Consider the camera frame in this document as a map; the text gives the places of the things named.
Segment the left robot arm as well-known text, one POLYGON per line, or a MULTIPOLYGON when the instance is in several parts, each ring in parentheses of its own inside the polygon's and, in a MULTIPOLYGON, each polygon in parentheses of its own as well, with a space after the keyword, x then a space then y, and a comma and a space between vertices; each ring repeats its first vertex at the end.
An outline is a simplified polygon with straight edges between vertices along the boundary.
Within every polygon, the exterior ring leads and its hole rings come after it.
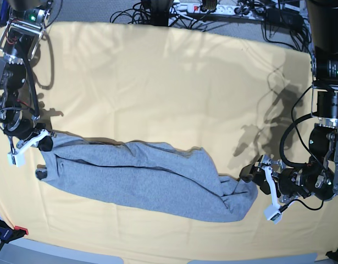
POLYGON ((281 160, 262 155, 242 168, 240 178, 253 182, 276 201, 289 204, 315 196, 322 202, 338 195, 338 1, 307 1, 312 34, 312 110, 285 130, 279 144, 281 160), (284 152, 288 135, 298 124, 317 118, 310 133, 308 162, 291 162, 284 152))

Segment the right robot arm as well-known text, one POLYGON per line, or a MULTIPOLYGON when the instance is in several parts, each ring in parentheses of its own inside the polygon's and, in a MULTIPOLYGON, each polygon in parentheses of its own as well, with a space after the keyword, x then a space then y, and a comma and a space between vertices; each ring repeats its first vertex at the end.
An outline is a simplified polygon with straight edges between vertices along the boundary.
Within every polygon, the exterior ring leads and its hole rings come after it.
POLYGON ((0 11, 0 129, 12 153, 13 138, 38 136, 40 108, 31 60, 44 35, 53 1, 3 1, 0 11))

